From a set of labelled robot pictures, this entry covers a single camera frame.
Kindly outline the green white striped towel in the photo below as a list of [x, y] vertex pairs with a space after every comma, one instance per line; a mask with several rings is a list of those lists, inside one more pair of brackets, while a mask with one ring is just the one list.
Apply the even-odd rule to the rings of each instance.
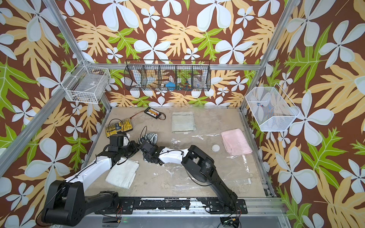
[[144, 136], [140, 137], [137, 140], [138, 144], [142, 144], [143, 142], [148, 142], [151, 145], [156, 145], [158, 142], [158, 134], [150, 132], [150, 133], [147, 133]]

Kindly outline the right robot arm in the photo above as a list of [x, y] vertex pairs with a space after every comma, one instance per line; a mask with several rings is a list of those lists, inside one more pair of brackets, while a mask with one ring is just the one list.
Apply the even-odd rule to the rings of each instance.
[[188, 176], [202, 187], [211, 187], [217, 195], [222, 211], [233, 214], [236, 212], [238, 196], [224, 183], [218, 174], [214, 159], [195, 145], [188, 149], [171, 149], [158, 147], [149, 142], [143, 142], [139, 149], [144, 159], [149, 163], [163, 165], [165, 163], [181, 164]]

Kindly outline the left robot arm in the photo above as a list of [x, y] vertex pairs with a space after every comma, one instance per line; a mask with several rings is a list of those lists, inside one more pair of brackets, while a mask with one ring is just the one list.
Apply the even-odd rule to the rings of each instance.
[[36, 220], [73, 227], [88, 214], [103, 210], [118, 211], [118, 193], [103, 191], [97, 195], [86, 196], [85, 191], [102, 174], [122, 165], [121, 158], [129, 159], [138, 150], [139, 144], [130, 141], [126, 134], [110, 136], [109, 144], [96, 155], [91, 164], [73, 176], [63, 181], [56, 180], [49, 186], [44, 208]]

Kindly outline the clear plastic vacuum bag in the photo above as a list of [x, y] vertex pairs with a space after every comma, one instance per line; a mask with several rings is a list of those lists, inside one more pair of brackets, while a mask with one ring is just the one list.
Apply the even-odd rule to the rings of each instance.
[[[212, 146], [217, 144], [220, 150], [215, 153]], [[186, 149], [196, 145], [214, 159], [219, 176], [224, 183], [238, 195], [248, 192], [248, 189], [261, 184], [255, 161], [251, 154], [231, 156], [225, 150], [220, 133], [212, 134], [175, 134], [170, 140], [169, 147]]]

